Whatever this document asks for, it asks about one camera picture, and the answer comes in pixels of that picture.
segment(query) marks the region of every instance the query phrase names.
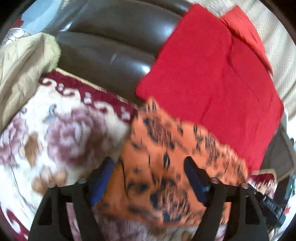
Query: black device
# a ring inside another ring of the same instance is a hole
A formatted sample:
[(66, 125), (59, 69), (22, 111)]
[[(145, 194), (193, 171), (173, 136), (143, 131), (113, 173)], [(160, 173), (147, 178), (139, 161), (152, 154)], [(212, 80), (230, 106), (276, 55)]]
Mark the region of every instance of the black device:
[[(106, 157), (87, 181), (82, 179), (71, 186), (49, 188), (34, 218), (28, 241), (73, 240), (67, 202), (74, 204), (82, 240), (105, 240), (91, 211), (90, 198), (110, 159)], [(207, 207), (192, 241), (215, 240), (225, 202), (231, 202), (232, 205), (224, 241), (268, 241), (266, 220), (278, 223), (283, 219), (280, 207), (249, 184), (225, 185), (217, 178), (210, 178), (205, 170), (196, 166), (191, 157), (185, 158), (184, 171), (196, 198)]]

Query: beige jacket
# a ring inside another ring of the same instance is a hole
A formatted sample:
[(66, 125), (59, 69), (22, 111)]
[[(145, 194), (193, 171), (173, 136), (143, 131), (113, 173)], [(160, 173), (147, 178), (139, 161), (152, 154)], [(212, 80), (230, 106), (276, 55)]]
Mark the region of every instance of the beige jacket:
[(60, 48), (51, 35), (38, 33), (0, 49), (0, 133), (34, 94), (42, 73), (57, 67)]

